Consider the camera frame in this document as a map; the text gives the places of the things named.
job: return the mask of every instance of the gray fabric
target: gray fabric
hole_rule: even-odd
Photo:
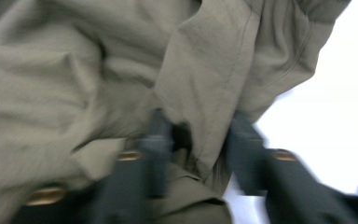
[[[157,107],[190,127],[185,168],[223,189],[234,110],[255,121],[310,78],[348,4],[298,2],[18,1],[0,20],[0,223],[38,185],[86,186],[73,155],[139,136]]]

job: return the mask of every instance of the brass rivet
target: brass rivet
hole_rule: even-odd
[[[141,159],[142,154],[138,151],[125,151],[118,155],[119,161],[136,161]]]
[[[43,188],[35,191],[28,201],[27,206],[46,205],[59,202],[65,197],[66,189],[61,187]]]
[[[274,153],[274,156],[276,159],[280,161],[297,161],[295,155],[293,155],[291,152],[286,150],[277,150]]]

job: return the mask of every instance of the wrinkled cloth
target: wrinkled cloth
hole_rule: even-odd
[[[135,139],[156,108],[191,131],[182,168],[219,198],[234,111],[256,121],[312,77],[349,2],[17,1],[0,18],[0,223],[37,186],[88,185],[78,153]]]

